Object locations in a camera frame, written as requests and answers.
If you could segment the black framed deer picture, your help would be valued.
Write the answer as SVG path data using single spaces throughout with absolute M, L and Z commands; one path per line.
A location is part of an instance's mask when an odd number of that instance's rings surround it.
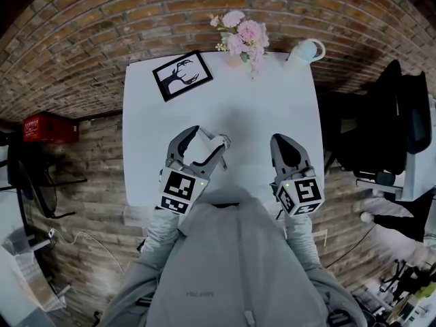
M 213 79 L 201 52 L 191 51 L 153 70 L 161 96 L 168 102 Z

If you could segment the person's grey hoodie torso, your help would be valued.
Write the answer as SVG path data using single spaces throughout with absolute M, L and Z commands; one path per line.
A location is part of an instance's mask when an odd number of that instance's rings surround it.
M 165 266 L 131 262 L 98 327 L 367 327 L 352 295 L 323 266 L 305 270 L 285 225 L 248 192 L 180 221 Z

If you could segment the red plastic crate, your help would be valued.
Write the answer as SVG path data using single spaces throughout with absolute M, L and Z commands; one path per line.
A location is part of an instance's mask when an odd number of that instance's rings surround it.
M 41 112 L 26 118 L 23 122 L 23 140 L 25 142 L 43 142 L 51 144 L 75 143 L 79 139 L 77 121 Z

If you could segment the person's left forearm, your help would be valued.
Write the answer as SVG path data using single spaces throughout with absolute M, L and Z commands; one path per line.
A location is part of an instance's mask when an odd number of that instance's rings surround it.
M 157 270 L 165 266 L 178 239 L 180 222 L 179 214 L 164 208 L 153 210 L 148 236 L 142 248 L 142 258 L 148 265 Z

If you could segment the black office chair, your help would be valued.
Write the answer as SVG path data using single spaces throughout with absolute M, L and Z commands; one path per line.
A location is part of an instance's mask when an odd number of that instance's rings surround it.
M 403 74 L 393 60 L 357 102 L 356 127 L 332 142 L 327 161 L 383 187 L 406 170 L 407 156 L 424 152 L 433 138 L 426 74 Z

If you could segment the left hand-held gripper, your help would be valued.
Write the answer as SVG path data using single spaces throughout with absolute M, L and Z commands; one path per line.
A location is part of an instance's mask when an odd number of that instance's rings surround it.
M 183 164 L 184 154 L 200 126 L 195 125 L 173 138 L 168 146 L 166 166 L 161 170 L 157 207 L 187 215 L 209 184 L 210 175 L 225 152 L 219 145 L 202 163 Z

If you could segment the pink flower bouquet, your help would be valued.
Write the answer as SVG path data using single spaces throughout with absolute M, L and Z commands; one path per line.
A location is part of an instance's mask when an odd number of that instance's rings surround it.
M 225 14 L 208 14 L 210 25 L 220 34 L 215 49 L 231 55 L 240 55 L 254 79 L 269 47 L 266 24 L 247 19 L 244 12 L 232 10 Z

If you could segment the person's right forearm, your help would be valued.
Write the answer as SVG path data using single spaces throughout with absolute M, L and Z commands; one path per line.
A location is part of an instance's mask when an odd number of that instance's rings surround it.
M 322 267 L 308 215 L 286 216 L 285 233 L 287 244 L 305 270 Z

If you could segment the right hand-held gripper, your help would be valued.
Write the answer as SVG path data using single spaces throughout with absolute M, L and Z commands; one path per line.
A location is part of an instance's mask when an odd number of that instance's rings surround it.
M 306 149 L 288 136 L 274 134 L 270 151 L 277 173 L 270 186 L 282 209 L 288 216 L 314 213 L 324 203 L 324 194 Z M 300 171 L 290 174 L 291 168 Z

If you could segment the silver metal binder clip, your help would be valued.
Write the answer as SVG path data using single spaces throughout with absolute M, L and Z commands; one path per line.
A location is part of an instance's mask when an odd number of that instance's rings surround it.
M 218 134 L 214 136 L 203 127 L 199 128 L 198 134 L 210 153 L 212 153 L 221 144 L 225 144 L 225 150 L 228 150 L 230 147 L 231 141 L 225 134 Z M 228 168 L 224 157 L 219 160 L 217 165 L 221 166 L 224 171 L 226 171 Z

